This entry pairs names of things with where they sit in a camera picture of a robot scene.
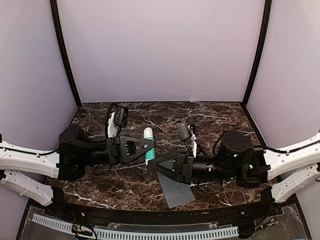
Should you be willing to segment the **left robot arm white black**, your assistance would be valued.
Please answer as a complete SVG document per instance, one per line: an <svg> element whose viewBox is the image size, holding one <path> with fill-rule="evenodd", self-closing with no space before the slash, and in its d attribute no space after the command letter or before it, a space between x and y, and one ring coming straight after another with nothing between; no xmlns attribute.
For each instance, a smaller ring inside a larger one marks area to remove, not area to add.
<svg viewBox="0 0 320 240"><path fill-rule="evenodd" d="M91 141L76 124L59 135L55 150L36 150L0 142L0 184L42 206L50 206L60 218L67 218L70 206L58 187L39 183L24 173L35 173L52 179L74 181L86 174L87 166L128 164L155 147L149 139L114 136Z"/></svg>

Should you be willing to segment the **grey envelope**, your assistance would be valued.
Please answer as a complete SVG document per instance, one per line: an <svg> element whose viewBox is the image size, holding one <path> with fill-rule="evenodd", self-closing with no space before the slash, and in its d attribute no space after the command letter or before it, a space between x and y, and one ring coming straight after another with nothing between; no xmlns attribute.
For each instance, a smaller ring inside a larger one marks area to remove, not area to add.
<svg viewBox="0 0 320 240"><path fill-rule="evenodd" d="M170 209L196 200L188 184L175 182L159 172L157 176Z"/></svg>

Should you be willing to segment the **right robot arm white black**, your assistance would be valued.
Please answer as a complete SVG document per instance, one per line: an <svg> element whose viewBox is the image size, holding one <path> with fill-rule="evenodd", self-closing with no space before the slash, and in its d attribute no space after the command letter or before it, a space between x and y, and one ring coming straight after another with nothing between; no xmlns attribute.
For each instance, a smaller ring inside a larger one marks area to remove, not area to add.
<svg viewBox="0 0 320 240"><path fill-rule="evenodd" d="M220 138L215 156L193 156L177 152L149 160L148 166L172 181L190 184L192 179L235 179L239 187L257 188L286 172L293 173L261 193L255 213L266 217L275 203L291 195L320 176L320 135L275 149L254 146L251 138L238 131L227 131Z"/></svg>

